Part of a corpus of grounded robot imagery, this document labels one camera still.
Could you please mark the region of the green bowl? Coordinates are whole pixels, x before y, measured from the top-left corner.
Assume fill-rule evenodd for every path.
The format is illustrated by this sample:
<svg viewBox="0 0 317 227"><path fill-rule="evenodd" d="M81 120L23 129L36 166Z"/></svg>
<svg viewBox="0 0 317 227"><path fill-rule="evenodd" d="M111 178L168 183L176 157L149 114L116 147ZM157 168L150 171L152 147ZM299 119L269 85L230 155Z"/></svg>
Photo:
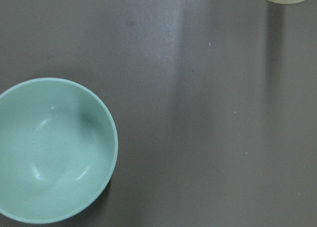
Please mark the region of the green bowl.
<svg viewBox="0 0 317 227"><path fill-rule="evenodd" d="M91 205L114 171L118 136L102 100L61 78L19 83L0 96L0 212L50 224Z"/></svg>

